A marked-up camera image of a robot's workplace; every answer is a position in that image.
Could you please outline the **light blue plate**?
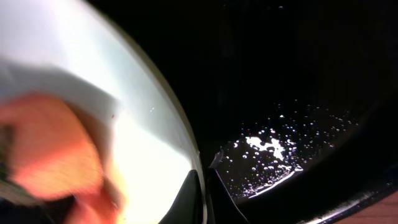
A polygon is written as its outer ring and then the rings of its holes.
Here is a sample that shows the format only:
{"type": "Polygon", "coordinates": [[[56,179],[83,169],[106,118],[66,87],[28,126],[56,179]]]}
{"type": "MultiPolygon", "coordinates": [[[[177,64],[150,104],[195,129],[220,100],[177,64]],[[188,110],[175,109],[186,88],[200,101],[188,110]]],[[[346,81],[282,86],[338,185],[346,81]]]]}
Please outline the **light blue plate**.
{"type": "Polygon", "coordinates": [[[122,223],[159,223],[190,170],[205,180],[193,131],[146,53],[86,1],[1,0],[1,100],[58,96],[99,150],[122,223]]]}

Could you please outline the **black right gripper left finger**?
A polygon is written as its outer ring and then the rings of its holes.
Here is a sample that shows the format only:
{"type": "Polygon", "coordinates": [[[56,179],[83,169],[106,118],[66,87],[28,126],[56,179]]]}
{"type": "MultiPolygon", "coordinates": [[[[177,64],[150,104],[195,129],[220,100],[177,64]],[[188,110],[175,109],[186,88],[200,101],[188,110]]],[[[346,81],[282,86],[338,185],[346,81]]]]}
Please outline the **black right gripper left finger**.
{"type": "Polygon", "coordinates": [[[171,208],[159,224],[202,224],[203,201],[196,170],[187,174],[171,208]]]}

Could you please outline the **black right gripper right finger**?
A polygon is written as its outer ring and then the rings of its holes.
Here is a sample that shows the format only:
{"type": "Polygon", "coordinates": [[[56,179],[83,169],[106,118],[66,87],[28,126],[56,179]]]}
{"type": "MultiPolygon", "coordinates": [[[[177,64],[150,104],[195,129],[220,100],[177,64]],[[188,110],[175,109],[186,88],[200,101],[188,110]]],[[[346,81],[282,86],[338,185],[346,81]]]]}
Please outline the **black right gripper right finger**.
{"type": "Polygon", "coordinates": [[[214,168],[206,170],[206,200],[208,204],[208,223],[211,224],[249,224],[240,212],[214,168]]]}

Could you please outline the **orange sponge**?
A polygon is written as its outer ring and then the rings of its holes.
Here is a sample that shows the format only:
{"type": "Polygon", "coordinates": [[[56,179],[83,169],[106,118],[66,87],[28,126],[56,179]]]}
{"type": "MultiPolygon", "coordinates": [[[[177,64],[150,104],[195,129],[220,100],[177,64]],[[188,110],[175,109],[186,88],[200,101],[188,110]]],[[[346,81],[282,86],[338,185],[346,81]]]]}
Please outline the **orange sponge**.
{"type": "Polygon", "coordinates": [[[103,184],[96,146],[62,100],[33,93],[1,103],[1,198],[35,206],[74,196],[66,223],[116,224],[103,184]]]}

